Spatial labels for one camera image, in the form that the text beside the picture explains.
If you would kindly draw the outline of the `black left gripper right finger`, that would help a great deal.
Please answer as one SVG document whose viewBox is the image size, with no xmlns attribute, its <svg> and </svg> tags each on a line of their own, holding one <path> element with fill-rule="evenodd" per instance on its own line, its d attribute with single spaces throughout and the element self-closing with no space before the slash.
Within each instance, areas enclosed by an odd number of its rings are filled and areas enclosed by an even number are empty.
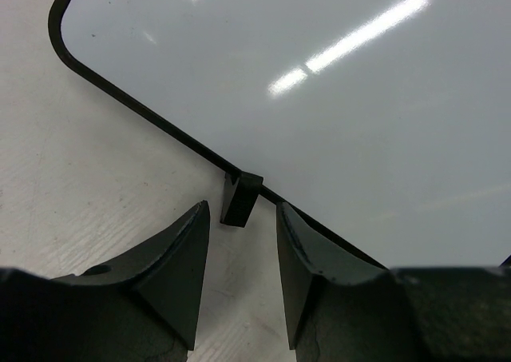
<svg viewBox="0 0 511 362">
<path fill-rule="evenodd" d="M 288 204 L 276 232 L 287 336 L 299 361 L 507 361 L 506 267 L 381 269 Z"/>
</svg>

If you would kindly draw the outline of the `small black-framed whiteboard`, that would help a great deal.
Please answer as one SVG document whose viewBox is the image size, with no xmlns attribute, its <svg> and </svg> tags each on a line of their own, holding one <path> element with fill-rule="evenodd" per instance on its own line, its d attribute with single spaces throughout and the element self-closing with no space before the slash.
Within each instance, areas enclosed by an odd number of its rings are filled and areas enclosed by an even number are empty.
<svg viewBox="0 0 511 362">
<path fill-rule="evenodd" d="M 54 0 L 75 73 L 387 267 L 510 254 L 510 0 Z"/>
</svg>

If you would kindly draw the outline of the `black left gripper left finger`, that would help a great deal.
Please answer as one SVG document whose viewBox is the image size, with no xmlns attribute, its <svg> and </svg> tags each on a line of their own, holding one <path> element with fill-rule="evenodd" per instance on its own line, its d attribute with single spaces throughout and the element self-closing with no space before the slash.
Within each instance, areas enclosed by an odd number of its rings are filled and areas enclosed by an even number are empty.
<svg viewBox="0 0 511 362">
<path fill-rule="evenodd" d="M 4 361 L 184 361 L 208 253 L 206 201 L 132 249 L 54 279 L 1 271 Z"/>
</svg>

